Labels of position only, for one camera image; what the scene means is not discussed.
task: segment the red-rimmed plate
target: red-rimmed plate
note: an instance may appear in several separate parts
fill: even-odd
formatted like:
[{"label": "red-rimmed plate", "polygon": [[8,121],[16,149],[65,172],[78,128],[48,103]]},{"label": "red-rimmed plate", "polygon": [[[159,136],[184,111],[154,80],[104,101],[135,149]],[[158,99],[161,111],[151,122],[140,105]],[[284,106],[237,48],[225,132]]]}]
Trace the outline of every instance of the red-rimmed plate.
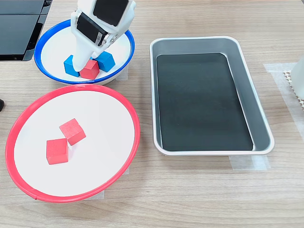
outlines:
[{"label": "red-rimmed plate", "polygon": [[[69,162],[49,165],[46,141],[63,138],[59,126],[73,118],[86,138],[69,145]],[[21,114],[9,133],[5,159],[11,178],[29,196],[73,202],[113,184],[131,164],[139,140],[138,116],[124,96],[100,85],[71,85]]]}]

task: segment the white plate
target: white plate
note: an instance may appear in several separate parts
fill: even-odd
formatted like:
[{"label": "white plate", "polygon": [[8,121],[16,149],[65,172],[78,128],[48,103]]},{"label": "white plate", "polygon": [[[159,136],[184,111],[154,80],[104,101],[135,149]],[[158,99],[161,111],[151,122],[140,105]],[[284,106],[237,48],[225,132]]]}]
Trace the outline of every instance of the white plate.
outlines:
[{"label": "white plate", "polygon": [[47,31],[35,48],[35,61],[38,68],[48,77],[67,84],[99,83],[114,80],[130,62],[134,53],[134,39],[127,31],[106,51],[113,55],[115,66],[109,71],[100,71],[95,80],[75,77],[65,72],[64,61],[74,54],[76,38],[71,33],[70,20],[61,22]]},{"label": "white plate", "polygon": [[[47,140],[64,138],[59,126],[73,118],[86,138],[69,145],[67,163],[49,165]],[[139,133],[134,108],[118,92],[98,85],[64,87],[37,100],[16,121],[7,141],[8,170],[15,183],[36,199],[81,200],[123,174],[136,153]]]}]

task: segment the tray rim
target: tray rim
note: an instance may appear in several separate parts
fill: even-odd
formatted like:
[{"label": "tray rim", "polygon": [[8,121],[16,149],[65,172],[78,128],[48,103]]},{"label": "tray rim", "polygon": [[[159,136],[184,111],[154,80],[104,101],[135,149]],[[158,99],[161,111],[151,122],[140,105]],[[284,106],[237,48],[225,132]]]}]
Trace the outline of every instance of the tray rim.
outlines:
[{"label": "tray rim", "polygon": [[[162,146],[157,141],[156,108],[155,108],[156,102],[155,102],[155,92],[154,92],[154,88],[155,88],[154,78],[156,76],[154,75],[153,46],[156,43],[163,41],[163,40],[194,40],[194,39],[218,39],[218,38],[229,39],[237,45],[237,48],[239,50],[239,53],[241,55],[241,58],[242,58],[242,61],[243,61],[244,67],[245,67],[245,71],[248,75],[249,83],[250,83],[251,89],[253,91],[257,106],[258,106],[261,116],[263,118],[266,130],[267,130],[267,133],[269,136],[270,143],[267,148],[265,148],[264,150],[261,150],[261,151],[252,150],[252,151],[173,151],[172,152],[172,151],[165,150],[162,148]],[[152,101],[153,143],[159,152],[163,153],[164,155],[168,155],[168,156],[229,156],[229,155],[266,155],[273,150],[273,148],[275,146],[275,140],[274,140],[273,134],[271,132],[268,120],[266,118],[264,109],[263,109],[260,99],[258,97],[257,90],[252,81],[252,77],[249,72],[247,63],[245,61],[243,51],[241,49],[239,42],[236,39],[229,37],[229,36],[159,38],[159,39],[154,40],[150,44],[150,66],[151,66],[151,101]]]}]

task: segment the wooden table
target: wooden table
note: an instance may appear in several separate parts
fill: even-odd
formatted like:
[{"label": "wooden table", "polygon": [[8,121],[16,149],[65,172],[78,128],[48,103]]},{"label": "wooden table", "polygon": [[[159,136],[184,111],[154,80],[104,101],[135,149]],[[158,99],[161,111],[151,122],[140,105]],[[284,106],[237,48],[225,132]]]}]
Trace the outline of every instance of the wooden table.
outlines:
[{"label": "wooden table", "polygon": [[[76,1],[55,0],[44,31],[70,17]],[[304,54],[300,0],[137,0],[130,28],[136,41],[125,95],[141,120],[140,148],[103,200],[35,201],[11,180],[4,150],[21,112],[64,86],[33,60],[0,62],[0,227],[2,228],[283,228],[304,227],[304,143],[263,63],[296,62]],[[156,38],[228,35],[248,63],[274,137],[268,171],[234,171],[228,157],[165,157],[152,143],[149,44]]]}]

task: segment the red block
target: red block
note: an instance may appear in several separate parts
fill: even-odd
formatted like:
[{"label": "red block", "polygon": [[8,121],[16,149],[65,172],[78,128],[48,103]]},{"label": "red block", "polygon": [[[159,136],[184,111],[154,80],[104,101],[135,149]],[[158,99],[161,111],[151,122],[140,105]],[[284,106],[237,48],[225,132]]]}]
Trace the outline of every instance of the red block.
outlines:
[{"label": "red block", "polygon": [[66,139],[47,141],[47,161],[50,165],[68,162],[68,146]]},{"label": "red block", "polygon": [[94,80],[99,74],[98,62],[95,60],[89,60],[85,68],[80,71],[80,76],[82,78]]},{"label": "red block", "polygon": [[59,128],[71,146],[86,137],[84,130],[81,128],[76,119],[70,120],[69,122],[61,125]]}]

